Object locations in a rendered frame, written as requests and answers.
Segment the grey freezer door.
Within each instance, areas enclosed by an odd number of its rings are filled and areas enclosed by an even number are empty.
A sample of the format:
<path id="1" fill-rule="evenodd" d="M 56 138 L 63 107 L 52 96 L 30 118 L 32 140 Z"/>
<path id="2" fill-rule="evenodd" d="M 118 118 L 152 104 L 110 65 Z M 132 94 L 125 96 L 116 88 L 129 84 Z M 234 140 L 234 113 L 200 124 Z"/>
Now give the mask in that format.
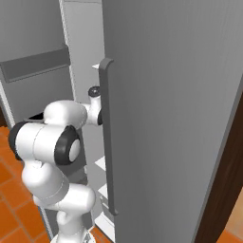
<path id="1" fill-rule="evenodd" d="M 60 0 L 0 0 L 0 62 L 56 50 L 66 44 Z M 42 122 L 53 102 L 75 101 L 70 66 L 6 83 L 0 69 L 0 101 L 9 131 L 18 122 Z M 77 167 L 81 152 L 70 165 Z"/>

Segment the grey fridge door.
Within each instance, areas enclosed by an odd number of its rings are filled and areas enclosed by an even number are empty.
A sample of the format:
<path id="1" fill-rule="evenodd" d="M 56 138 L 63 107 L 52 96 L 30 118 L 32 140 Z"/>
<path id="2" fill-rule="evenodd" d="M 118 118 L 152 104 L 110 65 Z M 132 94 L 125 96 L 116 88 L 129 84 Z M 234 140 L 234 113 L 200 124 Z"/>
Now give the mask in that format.
<path id="1" fill-rule="evenodd" d="M 198 228 L 243 91 L 243 0 L 103 0 L 117 243 Z"/>

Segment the grey fridge body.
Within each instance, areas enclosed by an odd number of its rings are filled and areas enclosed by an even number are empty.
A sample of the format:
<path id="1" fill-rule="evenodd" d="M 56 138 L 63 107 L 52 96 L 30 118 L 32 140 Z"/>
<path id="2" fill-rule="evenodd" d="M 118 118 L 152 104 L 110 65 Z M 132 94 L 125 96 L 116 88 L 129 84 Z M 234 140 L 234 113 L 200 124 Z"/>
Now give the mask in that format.
<path id="1" fill-rule="evenodd" d="M 89 103 L 88 89 L 99 84 L 98 71 L 93 65 L 104 58 L 102 0 L 60 0 L 65 20 L 65 40 L 71 60 L 71 81 L 74 100 Z M 105 171 L 96 164 L 102 159 L 103 128 L 83 127 L 87 181 L 97 195 L 90 223 L 101 214 L 102 204 L 98 190 L 105 185 Z"/>

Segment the grey door shelf bin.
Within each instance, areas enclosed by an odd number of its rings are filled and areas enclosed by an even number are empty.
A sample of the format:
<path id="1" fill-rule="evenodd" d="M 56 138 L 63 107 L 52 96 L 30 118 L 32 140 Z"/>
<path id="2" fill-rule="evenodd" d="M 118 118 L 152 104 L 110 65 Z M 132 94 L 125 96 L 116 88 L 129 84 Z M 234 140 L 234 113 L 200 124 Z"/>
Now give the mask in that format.
<path id="1" fill-rule="evenodd" d="M 70 57 L 66 44 L 56 50 L 0 62 L 0 69 L 6 83 L 16 82 L 68 66 L 70 66 Z"/>

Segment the dark brown wooden cabinet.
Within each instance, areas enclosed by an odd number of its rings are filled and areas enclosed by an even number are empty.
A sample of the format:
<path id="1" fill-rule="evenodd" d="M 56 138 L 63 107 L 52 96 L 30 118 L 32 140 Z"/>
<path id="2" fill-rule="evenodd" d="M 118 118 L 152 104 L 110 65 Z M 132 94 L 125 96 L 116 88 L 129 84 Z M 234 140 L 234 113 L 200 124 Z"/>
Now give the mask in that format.
<path id="1" fill-rule="evenodd" d="M 243 92 L 194 243 L 216 243 L 243 187 Z"/>

